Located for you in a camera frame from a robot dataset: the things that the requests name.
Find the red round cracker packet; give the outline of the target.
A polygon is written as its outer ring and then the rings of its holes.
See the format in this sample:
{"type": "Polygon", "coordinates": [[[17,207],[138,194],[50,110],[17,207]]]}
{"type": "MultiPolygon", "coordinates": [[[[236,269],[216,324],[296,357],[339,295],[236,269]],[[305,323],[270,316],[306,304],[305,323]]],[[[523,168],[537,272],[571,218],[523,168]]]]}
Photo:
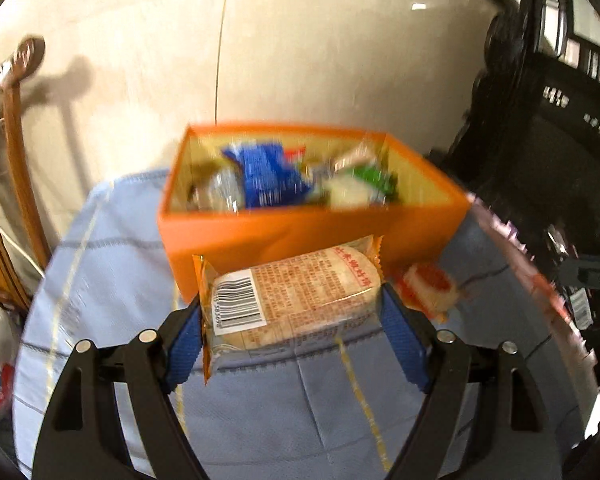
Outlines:
{"type": "Polygon", "coordinates": [[[460,288],[433,263],[413,263],[393,282],[402,302],[430,321],[445,323],[460,301],[460,288]]]}

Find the orange rice cracker packet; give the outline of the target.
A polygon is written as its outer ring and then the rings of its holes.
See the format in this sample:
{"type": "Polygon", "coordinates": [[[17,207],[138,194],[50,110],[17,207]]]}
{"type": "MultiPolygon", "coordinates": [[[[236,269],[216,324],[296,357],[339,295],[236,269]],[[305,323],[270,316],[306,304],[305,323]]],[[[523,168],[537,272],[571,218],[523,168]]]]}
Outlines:
{"type": "Polygon", "coordinates": [[[272,356],[377,322],[381,245],[369,235],[225,274],[193,256],[204,380],[233,356],[272,356]]]}

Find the pale green white packet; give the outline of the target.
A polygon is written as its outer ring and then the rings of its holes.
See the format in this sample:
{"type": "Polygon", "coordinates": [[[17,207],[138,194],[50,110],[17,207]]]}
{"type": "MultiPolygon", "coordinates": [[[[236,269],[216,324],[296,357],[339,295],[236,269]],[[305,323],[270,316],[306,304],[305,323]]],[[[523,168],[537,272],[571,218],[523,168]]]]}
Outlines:
{"type": "Polygon", "coordinates": [[[360,209],[386,203],[383,192],[353,174],[335,174],[325,179],[322,190],[330,209],[360,209]]]}

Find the blue snack bag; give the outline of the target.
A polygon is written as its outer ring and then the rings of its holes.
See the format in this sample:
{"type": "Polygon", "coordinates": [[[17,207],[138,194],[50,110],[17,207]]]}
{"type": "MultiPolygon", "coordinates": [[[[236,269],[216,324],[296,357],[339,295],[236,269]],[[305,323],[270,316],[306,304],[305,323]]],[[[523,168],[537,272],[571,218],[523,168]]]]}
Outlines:
{"type": "Polygon", "coordinates": [[[279,143],[232,143],[221,153],[240,168],[247,209],[298,205],[312,191],[279,143]]]}

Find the dark carved wooden screen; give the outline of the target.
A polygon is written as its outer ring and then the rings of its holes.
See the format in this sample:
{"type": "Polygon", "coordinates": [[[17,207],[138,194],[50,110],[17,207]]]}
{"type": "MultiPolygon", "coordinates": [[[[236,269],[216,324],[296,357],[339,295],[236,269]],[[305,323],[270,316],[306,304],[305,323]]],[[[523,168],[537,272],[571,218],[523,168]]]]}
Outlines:
{"type": "Polygon", "coordinates": [[[430,157],[532,252],[556,228],[600,256],[600,45],[576,31],[576,0],[509,0],[451,147],[430,157]]]}

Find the orange cardboard box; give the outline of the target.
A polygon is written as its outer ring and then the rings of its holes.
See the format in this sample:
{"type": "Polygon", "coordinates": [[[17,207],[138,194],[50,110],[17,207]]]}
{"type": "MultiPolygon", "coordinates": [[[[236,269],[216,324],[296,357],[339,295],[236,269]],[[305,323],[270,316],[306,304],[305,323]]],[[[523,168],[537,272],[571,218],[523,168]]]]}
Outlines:
{"type": "Polygon", "coordinates": [[[389,271],[400,271],[411,262],[437,260],[469,208],[469,200],[458,185],[389,133],[275,122],[224,122],[186,129],[166,180],[157,226],[174,281],[183,299],[192,301],[198,292],[196,255],[226,273],[379,235],[382,263],[389,271]],[[387,206],[339,210],[311,205],[239,212],[187,209],[192,184],[219,169],[222,148],[240,141],[304,148],[313,160],[370,142],[381,161],[398,176],[399,200],[387,206]]]}

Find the light blue tablecloth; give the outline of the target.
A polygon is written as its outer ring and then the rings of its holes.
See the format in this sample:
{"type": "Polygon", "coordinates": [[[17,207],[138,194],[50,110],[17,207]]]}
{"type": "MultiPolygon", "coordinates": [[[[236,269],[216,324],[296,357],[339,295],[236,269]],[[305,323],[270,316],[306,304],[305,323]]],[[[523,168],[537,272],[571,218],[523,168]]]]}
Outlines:
{"type": "MultiPolygon", "coordinates": [[[[166,173],[102,182],[88,194],[35,294],[16,364],[15,453],[30,472],[50,392],[81,339],[124,344],[181,307],[158,234],[166,173]]],[[[440,259],[467,286],[449,329],[468,344],[513,341],[542,393],[558,446],[584,436],[539,292],[524,287],[505,246],[468,214],[440,259]]],[[[322,348],[261,364],[190,374],[172,398],[181,424],[215,479],[380,479],[411,431],[422,394],[404,377],[376,326],[322,348]]]]}

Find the green snack packet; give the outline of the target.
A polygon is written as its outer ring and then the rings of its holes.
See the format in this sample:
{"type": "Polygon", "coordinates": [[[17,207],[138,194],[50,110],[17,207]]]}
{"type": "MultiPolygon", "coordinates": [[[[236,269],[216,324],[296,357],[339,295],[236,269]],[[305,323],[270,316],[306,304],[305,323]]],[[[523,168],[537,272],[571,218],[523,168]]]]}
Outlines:
{"type": "Polygon", "coordinates": [[[352,174],[374,189],[375,202],[392,203],[399,198],[398,176],[394,172],[376,166],[357,166],[352,169],[352,174]]]}

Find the clear packet white candies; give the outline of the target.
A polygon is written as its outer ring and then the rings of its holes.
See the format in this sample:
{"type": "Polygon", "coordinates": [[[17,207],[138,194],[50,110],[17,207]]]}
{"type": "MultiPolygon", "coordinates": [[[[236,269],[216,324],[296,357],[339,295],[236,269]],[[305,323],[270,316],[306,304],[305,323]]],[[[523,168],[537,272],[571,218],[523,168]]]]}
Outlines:
{"type": "Polygon", "coordinates": [[[188,210],[237,212],[245,207],[240,174],[230,167],[193,180],[187,194],[188,210]]]}

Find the wooden chair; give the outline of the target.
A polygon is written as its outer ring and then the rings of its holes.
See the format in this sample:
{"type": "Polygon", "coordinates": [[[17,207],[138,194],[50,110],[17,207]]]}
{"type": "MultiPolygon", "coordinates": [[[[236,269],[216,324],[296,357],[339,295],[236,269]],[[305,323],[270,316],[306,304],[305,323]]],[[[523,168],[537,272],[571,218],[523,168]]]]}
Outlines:
{"type": "Polygon", "coordinates": [[[36,203],[22,133],[21,85],[43,63],[41,36],[0,63],[0,305],[26,313],[52,251],[36,203]]]}

